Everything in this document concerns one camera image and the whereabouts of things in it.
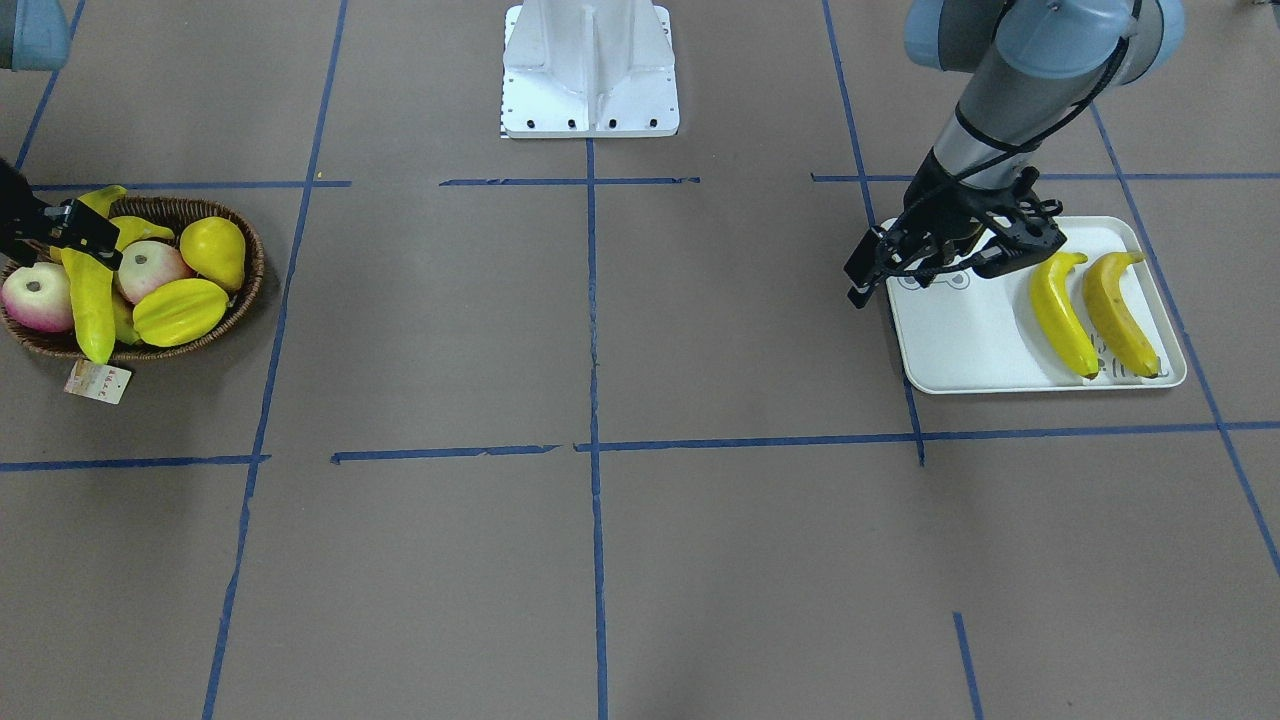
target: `blue joint cover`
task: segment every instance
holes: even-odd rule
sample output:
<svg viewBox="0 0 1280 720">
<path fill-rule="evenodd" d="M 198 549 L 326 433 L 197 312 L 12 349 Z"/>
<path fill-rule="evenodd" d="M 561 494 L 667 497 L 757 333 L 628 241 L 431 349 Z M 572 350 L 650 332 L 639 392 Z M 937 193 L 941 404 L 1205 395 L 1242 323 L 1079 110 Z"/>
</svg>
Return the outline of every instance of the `blue joint cover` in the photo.
<svg viewBox="0 0 1280 720">
<path fill-rule="evenodd" d="M 18 0 L 13 69 L 56 70 L 70 55 L 70 31 L 58 0 Z"/>
<path fill-rule="evenodd" d="M 1021 0 L 1000 23 L 996 47 L 1024 74 L 1079 77 L 1106 61 L 1132 19 L 1124 0 Z"/>
<path fill-rule="evenodd" d="M 1183 10 L 1183 0 L 1160 0 L 1160 13 L 1165 18 L 1165 35 L 1160 40 L 1160 51 L 1156 53 L 1156 59 L 1147 68 L 1147 72 L 1164 65 L 1172 56 L 1178 46 L 1183 44 L 1183 36 L 1187 35 L 1187 13 Z M 1276 12 L 1280 13 L 1280 5 L 1276 6 Z"/>
<path fill-rule="evenodd" d="M 942 69 L 942 58 L 938 53 L 942 28 L 942 5 L 946 0 L 915 0 L 911 10 L 906 14 L 906 31 L 904 44 L 906 56 L 916 65 Z"/>
</svg>

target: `paper label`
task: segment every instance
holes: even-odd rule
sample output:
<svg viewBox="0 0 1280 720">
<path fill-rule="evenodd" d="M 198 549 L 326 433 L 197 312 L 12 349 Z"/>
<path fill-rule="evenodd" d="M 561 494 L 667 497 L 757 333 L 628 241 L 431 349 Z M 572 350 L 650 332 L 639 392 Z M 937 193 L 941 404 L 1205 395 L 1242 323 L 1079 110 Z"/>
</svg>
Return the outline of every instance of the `paper label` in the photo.
<svg viewBox="0 0 1280 720">
<path fill-rule="evenodd" d="M 67 378 L 63 389 L 81 397 L 119 405 L 120 396 L 124 395 L 124 387 L 129 384 L 131 377 L 133 373 L 123 368 L 77 360 L 76 366 L 72 368 L 72 377 Z"/>
</svg>

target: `apple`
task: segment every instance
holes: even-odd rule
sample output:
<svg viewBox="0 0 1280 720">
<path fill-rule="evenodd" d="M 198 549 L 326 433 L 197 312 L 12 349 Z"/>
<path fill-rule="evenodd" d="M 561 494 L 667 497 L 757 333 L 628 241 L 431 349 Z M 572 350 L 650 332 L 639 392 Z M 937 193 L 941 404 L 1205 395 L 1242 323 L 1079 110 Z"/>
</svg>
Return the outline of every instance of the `apple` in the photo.
<svg viewBox="0 0 1280 720">
<path fill-rule="evenodd" d="M 0 288 L 0 300 L 18 324 L 45 333 L 72 329 L 72 283 L 67 270 L 52 263 L 18 268 Z"/>
<path fill-rule="evenodd" d="M 195 270 L 182 261 L 177 247 L 156 240 L 140 240 L 124 249 L 115 281 L 120 295 L 137 305 L 155 288 L 195 275 Z"/>
</svg>

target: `fruit basket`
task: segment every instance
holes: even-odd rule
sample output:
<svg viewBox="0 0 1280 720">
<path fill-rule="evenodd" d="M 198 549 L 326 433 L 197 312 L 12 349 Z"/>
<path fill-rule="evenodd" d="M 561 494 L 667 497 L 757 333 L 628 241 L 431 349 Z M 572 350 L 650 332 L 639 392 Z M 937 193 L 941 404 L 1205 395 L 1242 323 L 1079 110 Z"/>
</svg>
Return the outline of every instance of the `fruit basket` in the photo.
<svg viewBox="0 0 1280 720">
<path fill-rule="evenodd" d="M 152 347 L 147 345 L 127 346 L 116 343 L 115 351 L 111 354 L 111 363 L 164 360 L 200 350 L 229 333 L 232 328 L 234 328 L 237 323 L 244 318 L 250 306 L 253 305 L 253 301 L 257 300 L 257 295 L 262 288 L 262 277 L 266 273 L 266 258 L 262 251 L 262 241 L 261 237 L 259 237 L 257 231 L 255 231 L 248 220 L 246 220 L 236 210 L 207 200 L 188 200 L 184 197 L 124 197 L 111 205 L 110 217 L 115 218 L 119 215 L 136 215 L 138 218 L 143 218 L 157 225 L 173 229 L 177 236 L 180 236 L 183 228 L 188 224 L 201 218 L 227 218 L 244 234 L 244 284 L 232 296 L 230 306 L 227 309 L 227 314 L 223 319 L 219 320 L 214 329 L 209 331 L 202 337 L 175 347 Z M 175 247 L 178 245 L 178 240 L 161 240 L 161 242 Z M 4 270 L 0 272 L 0 283 L 3 283 L 9 274 L 17 269 L 17 263 L 6 264 Z M 9 331 L 9 334 L 15 337 L 18 342 L 32 352 L 73 360 L 84 357 L 84 354 L 81 352 L 76 343 L 74 332 L 42 333 L 24 328 L 14 322 L 8 313 L 5 313 L 3 305 L 0 305 L 0 320 L 4 322 L 4 327 Z"/>
</svg>

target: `white card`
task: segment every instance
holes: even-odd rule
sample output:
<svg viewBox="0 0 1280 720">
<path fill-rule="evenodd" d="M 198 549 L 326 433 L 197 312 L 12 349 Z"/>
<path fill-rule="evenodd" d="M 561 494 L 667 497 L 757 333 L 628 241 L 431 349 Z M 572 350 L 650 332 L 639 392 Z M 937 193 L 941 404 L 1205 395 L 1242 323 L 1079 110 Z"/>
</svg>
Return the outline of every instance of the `white card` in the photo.
<svg viewBox="0 0 1280 720">
<path fill-rule="evenodd" d="M 88 360 L 77 360 L 72 377 L 67 378 L 63 389 L 82 397 L 90 397 L 110 405 L 119 405 L 124 387 L 129 384 L 133 373 L 123 368 L 97 365 Z"/>
</svg>

